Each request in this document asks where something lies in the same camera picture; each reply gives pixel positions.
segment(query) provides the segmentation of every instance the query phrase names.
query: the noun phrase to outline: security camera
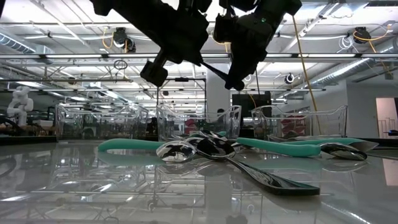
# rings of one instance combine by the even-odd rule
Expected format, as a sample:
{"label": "security camera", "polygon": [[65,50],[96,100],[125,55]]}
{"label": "security camera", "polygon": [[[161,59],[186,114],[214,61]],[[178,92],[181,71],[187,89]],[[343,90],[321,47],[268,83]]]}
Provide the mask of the security camera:
{"label": "security camera", "polygon": [[292,84],[294,81],[294,75],[289,73],[286,77],[285,77],[285,83],[286,84]]}

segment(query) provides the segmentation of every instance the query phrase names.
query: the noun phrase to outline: ceiling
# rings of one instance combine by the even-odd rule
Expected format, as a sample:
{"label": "ceiling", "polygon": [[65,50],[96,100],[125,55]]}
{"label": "ceiling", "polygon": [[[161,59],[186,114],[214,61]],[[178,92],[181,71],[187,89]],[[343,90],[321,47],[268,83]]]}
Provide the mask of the ceiling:
{"label": "ceiling", "polygon": [[[9,34],[15,35],[27,45],[44,45],[52,49],[55,54],[104,54],[109,53],[123,53],[120,49],[113,45],[111,48],[106,48],[106,45],[111,45],[111,33],[116,27],[126,27],[128,35],[134,37],[137,47],[137,53],[157,53],[159,47],[144,36],[138,29],[128,23],[116,11],[112,10],[108,16],[98,16],[94,13],[92,3],[89,0],[43,0],[41,1],[45,10],[52,14],[52,16],[43,11],[36,4],[32,3],[37,0],[8,0],[4,8],[2,18],[0,19],[0,27]],[[163,0],[176,8],[178,0]],[[303,35],[301,44],[302,50],[305,53],[345,53],[346,50],[339,46],[342,37],[351,32],[355,27],[366,26],[373,38],[383,36],[386,33],[386,23],[392,21],[388,34],[380,40],[374,41],[377,45],[387,39],[395,36],[398,26],[395,21],[398,21],[398,7],[363,7],[364,2],[359,4],[344,4],[337,11],[316,23],[314,27],[307,30]],[[317,14],[325,7],[326,3],[308,3],[305,2],[301,10],[295,15],[298,30],[302,30],[317,17]],[[218,13],[223,13],[223,9],[219,7],[218,1],[213,1],[207,13],[207,19],[211,22],[208,31],[214,28],[215,17]],[[86,44],[83,45],[79,40],[67,32],[64,28],[57,24],[54,16],[64,23],[79,38],[85,39]],[[267,51],[269,53],[297,53],[298,45],[292,43],[294,40],[294,26],[290,15],[285,15],[283,26],[280,27],[281,37],[274,37],[269,44]],[[320,37],[334,37],[328,40],[315,40]],[[369,49],[368,44],[353,44],[353,46],[360,52]],[[225,53],[229,52],[229,46],[216,43],[211,37],[207,40],[202,48],[203,53]],[[1,54],[17,54],[15,50],[9,47],[0,45]],[[15,66],[23,66],[28,71],[35,75],[43,76],[45,74],[45,67],[43,64],[35,63],[33,60],[19,61],[8,60]],[[57,63],[72,63],[66,60],[55,60]],[[77,60],[78,63],[87,63],[84,60]],[[102,83],[103,88],[153,88],[152,85],[146,83],[140,76],[139,72],[142,70],[146,59],[137,59],[128,61],[128,68],[123,72],[119,72],[119,77],[125,77],[129,82],[107,82]],[[112,75],[108,73],[108,69],[112,69],[112,63],[104,66],[105,62],[92,61],[90,66],[67,66],[59,67],[54,65],[47,65],[47,74],[52,74],[52,78],[66,79],[69,77],[77,78],[113,78],[116,70],[113,70]],[[308,70],[309,78],[318,75],[321,72],[336,65],[335,62],[307,62],[305,67]],[[169,78],[174,77],[188,77],[188,78],[205,78],[207,69],[204,67],[193,66],[188,62],[183,62],[180,65],[168,63],[165,68],[169,72]],[[292,73],[296,77],[301,77],[303,67],[300,62],[261,62],[257,66],[259,72],[259,86],[261,88],[291,88],[284,83],[284,77]],[[304,78],[296,79],[294,85],[298,85],[304,81]],[[257,83],[255,77],[250,76],[245,79],[247,88],[256,88]],[[82,83],[78,82],[76,85],[69,85],[68,83],[53,83],[58,84],[62,88],[81,88]],[[200,86],[195,82],[188,82],[182,85],[181,83],[170,82],[166,88],[197,88],[198,91],[185,91],[185,94],[180,92],[172,92],[168,97],[164,98],[204,98],[204,92],[199,91]],[[138,92],[119,92],[120,96],[128,100],[138,101],[143,103],[153,102],[145,93]]]}

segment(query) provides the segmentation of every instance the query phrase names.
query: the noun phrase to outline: transparent container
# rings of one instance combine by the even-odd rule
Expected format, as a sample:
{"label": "transparent container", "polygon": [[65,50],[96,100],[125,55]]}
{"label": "transparent container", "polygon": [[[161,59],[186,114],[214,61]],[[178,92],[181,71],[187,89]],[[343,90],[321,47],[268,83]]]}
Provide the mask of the transparent container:
{"label": "transparent container", "polygon": [[258,139],[341,138],[346,136],[347,106],[336,110],[285,113],[276,106],[262,106],[251,111],[254,136]]}
{"label": "transparent container", "polygon": [[145,137],[148,110],[127,105],[117,112],[92,112],[55,107],[57,140],[105,140]]}
{"label": "transparent container", "polygon": [[216,133],[223,132],[228,139],[239,136],[241,107],[232,106],[219,113],[177,113],[168,106],[157,106],[157,132],[159,141],[172,141],[186,138],[205,129]]}

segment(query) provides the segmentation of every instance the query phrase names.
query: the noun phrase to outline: reflective table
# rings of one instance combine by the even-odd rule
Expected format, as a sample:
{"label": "reflective table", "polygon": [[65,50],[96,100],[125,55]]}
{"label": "reflective table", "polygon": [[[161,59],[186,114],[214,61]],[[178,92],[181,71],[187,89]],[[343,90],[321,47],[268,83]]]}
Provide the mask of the reflective table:
{"label": "reflective table", "polygon": [[98,142],[0,146],[0,223],[397,223],[398,161],[292,158],[241,151],[258,169],[321,188],[279,197],[232,166],[164,164]]}

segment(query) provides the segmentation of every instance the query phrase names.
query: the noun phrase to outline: white robot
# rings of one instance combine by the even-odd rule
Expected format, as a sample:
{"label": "white robot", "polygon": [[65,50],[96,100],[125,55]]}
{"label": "white robot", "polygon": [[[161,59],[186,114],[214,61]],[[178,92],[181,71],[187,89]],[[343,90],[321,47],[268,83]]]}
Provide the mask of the white robot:
{"label": "white robot", "polygon": [[17,87],[17,90],[12,93],[12,101],[7,108],[8,116],[18,116],[19,126],[26,125],[26,112],[33,110],[33,100],[27,96],[29,92],[30,88],[27,86]]}

